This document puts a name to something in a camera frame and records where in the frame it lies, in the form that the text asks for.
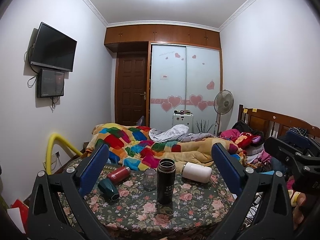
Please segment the person's hand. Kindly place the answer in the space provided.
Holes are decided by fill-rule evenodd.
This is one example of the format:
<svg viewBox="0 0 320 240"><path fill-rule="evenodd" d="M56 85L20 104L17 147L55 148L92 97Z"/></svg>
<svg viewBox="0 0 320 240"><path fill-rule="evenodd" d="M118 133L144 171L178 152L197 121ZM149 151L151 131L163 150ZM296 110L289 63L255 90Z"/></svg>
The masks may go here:
<svg viewBox="0 0 320 240"><path fill-rule="evenodd" d="M303 221L304 215L300 208L304 205L306 201L306 195L304 193L294 191L292 189L288 190L291 206L293 207L293 229L299 226Z"/></svg>

